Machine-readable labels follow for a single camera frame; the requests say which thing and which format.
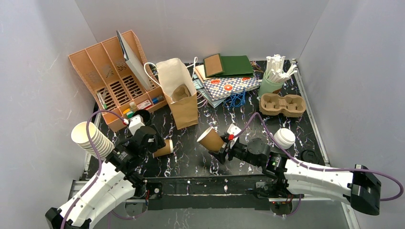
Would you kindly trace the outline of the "brown paper coffee cup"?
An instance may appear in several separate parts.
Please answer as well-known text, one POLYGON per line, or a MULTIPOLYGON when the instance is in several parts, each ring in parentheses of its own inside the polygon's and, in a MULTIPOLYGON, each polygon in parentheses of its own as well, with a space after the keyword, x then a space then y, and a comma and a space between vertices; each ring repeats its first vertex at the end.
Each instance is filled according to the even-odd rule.
POLYGON ((152 155, 154 158, 157 158, 160 156, 172 154, 173 151, 174 151, 173 141, 171 139, 165 139, 165 146, 154 152, 152 155))

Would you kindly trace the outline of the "stack of pulp cup carriers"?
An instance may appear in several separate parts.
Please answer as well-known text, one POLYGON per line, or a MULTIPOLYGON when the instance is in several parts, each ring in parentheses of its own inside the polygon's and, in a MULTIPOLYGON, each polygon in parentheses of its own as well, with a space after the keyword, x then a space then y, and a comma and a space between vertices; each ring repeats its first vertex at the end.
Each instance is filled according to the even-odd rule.
POLYGON ((266 93, 260 98, 259 111, 264 115, 275 116, 283 114, 285 117, 301 117, 306 111, 305 100, 299 95, 266 93))

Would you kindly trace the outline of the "single pulp cup carrier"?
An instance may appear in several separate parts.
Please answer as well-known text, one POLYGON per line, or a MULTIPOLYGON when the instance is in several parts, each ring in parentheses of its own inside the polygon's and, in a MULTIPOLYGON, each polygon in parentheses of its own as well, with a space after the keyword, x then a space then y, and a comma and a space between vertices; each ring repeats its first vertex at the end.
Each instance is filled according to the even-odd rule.
POLYGON ((177 102, 184 98, 190 97, 191 93, 185 84, 179 85, 172 93, 172 101, 177 102))

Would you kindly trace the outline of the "kraft paper takeout bag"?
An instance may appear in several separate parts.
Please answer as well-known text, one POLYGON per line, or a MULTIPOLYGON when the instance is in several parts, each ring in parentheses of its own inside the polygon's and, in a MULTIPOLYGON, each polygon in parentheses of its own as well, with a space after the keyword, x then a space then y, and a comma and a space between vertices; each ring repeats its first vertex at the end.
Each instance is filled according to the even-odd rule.
POLYGON ((158 80, 154 81, 161 87, 169 105, 177 129, 198 124, 197 90, 186 65, 179 58, 153 64, 143 65, 144 71, 149 65, 155 66, 158 80))

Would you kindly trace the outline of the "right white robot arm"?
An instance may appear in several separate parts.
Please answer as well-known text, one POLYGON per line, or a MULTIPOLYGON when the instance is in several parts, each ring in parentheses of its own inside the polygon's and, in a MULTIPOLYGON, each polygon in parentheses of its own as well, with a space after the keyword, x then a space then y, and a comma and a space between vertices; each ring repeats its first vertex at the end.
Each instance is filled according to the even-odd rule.
POLYGON ((312 195, 338 200, 363 214, 377 216, 380 213, 381 182, 366 167, 356 166, 356 171, 327 171, 325 166, 293 161, 285 153, 275 152, 260 138, 246 145, 237 139, 223 135, 208 147, 209 154, 221 164, 237 158, 260 167, 269 177, 251 193, 259 198, 293 198, 312 195))

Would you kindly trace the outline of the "black cup lid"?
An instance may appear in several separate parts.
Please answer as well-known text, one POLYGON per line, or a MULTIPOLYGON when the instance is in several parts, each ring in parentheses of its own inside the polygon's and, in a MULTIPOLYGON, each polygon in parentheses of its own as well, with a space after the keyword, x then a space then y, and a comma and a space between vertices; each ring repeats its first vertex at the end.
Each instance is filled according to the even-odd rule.
POLYGON ((146 109, 141 109, 141 110, 137 110, 134 113, 134 116, 139 115, 142 118, 142 122, 144 125, 149 126, 151 125, 151 114, 148 110, 146 109))
POLYGON ((313 163, 319 165, 320 158, 319 156, 312 150, 303 150, 299 154, 299 159, 304 162, 313 163))

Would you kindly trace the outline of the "stack of white cup lids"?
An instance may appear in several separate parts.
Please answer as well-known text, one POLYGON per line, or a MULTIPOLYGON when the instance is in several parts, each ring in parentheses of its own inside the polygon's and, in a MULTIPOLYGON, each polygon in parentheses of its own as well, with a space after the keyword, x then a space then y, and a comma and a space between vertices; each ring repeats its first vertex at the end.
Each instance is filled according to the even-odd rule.
POLYGON ((296 140, 295 134, 288 128, 281 128, 274 134, 275 146, 280 149, 291 148, 296 140))

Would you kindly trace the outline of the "stack of white paper cups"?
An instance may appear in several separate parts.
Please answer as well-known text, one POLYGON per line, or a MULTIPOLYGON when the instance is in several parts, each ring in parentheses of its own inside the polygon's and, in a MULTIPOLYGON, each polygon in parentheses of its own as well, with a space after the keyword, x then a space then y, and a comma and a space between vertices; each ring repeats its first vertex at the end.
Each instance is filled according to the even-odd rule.
POLYGON ((105 160, 115 148, 114 144, 92 122, 77 124, 71 131, 71 139, 87 153, 97 158, 94 146, 101 160, 105 160))

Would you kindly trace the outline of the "blue checkered paper bag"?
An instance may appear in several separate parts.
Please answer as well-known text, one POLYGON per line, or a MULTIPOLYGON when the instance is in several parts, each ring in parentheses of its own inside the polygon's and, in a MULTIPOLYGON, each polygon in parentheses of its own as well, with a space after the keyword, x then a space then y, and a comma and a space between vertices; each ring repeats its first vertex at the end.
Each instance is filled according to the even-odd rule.
POLYGON ((260 82, 255 77, 212 78, 205 80, 203 85, 214 101, 254 90, 260 86, 260 82))

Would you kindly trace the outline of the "green pen in organizer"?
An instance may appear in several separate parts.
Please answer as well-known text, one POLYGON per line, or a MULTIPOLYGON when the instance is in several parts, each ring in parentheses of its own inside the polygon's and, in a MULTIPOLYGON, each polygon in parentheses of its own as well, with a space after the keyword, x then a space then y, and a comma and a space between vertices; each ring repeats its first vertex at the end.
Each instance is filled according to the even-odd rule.
POLYGON ((106 102, 105 102, 105 100, 104 100, 102 94, 101 94, 101 93, 97 93, 97 97, 98 97, 98 99, 99 99, 99 101, 100 101, 100 103, 101 103, 103 109, 106 110, 106 109, 107 109, 107 104, 106 104, 106 102))

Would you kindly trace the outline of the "green cup with straws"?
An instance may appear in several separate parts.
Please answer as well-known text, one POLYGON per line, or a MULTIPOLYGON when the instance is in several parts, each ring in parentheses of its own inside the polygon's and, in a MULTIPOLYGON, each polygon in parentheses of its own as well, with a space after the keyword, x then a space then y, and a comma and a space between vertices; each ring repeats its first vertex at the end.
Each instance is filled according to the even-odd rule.
POLYGON ((279 54, 267 56, 266 61, 266 71, 258 91, 259 97, 266 93, 277 94, 284 83, 298 72, 296 64, 291 65, 286 72, 284 71, 285 56, 279 54))

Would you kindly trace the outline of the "cream and blue bags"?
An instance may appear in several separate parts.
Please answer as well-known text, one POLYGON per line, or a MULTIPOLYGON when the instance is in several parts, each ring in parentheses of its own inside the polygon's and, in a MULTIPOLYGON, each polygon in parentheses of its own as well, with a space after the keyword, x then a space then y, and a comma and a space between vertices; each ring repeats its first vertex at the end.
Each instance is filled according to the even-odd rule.
POLYGON ((204 65, 202 64, 202 65, 195 66, 194 74, 192 76, 192 81, 194 83, 194 87, 196 88, 197 92, 199 93, 197 98, 204 98, 203 101, 198 102, 197 104, 202 104, 202 105, 209 104, 213 108, 216 108, 224 101, 224 99, 213 100, 211 98, 210 93, 204 86, 205 80, 206 80, 206 77, 205 77, 204 65))

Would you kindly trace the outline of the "orange plastic desk organizer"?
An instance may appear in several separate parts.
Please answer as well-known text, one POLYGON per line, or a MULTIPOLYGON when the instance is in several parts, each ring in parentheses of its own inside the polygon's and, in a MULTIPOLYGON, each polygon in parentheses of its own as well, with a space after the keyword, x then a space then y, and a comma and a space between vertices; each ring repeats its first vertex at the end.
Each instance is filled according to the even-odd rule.
MULTIPOLYGON (((103 107, 97 93, 102 94, 107 110, 113 112, 103 112, 102 117, 114 132, 124 128, 123 122, 116 115, 125 117, 131 103, 137 108, 140 102, 147 99, 152 102, 152 98, 163 95, 161 87, 153 80, 150 81, 152 89, 144 89, 125 63, 117 36, 70 54, 69 60, 99 108, 103 107)), ((167 104, 164 98, 162 102, 153 104, 147 110, 154 112, 167 104)))

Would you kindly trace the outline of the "green paper bag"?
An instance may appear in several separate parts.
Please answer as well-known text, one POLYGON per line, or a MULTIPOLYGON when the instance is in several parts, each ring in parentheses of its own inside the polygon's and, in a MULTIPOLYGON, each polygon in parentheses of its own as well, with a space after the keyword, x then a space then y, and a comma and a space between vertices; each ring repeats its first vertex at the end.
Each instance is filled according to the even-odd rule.
POLYGON ((254 70, 246 55, 222 56, 215 54, 203 59, 205 76, 212 77, 253 77, 254 70))

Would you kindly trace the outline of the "white board in organizer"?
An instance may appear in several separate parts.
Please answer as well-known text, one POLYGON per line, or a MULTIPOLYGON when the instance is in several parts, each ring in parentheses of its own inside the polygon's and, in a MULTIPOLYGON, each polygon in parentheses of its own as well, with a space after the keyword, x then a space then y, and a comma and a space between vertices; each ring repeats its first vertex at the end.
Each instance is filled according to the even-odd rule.
POLYGON ((142 84, 144 89, 146 91, 150 91, 152 89, 152 85, 150 83, 149 75, 144 69, 144 65, 140 62, 135 53, 132 51, 130 45, 127 43, 123 35, 118 30, 116 30, 116 32, 121 50, 123 52, 125 63, 137 77, 137 79, 142 84))

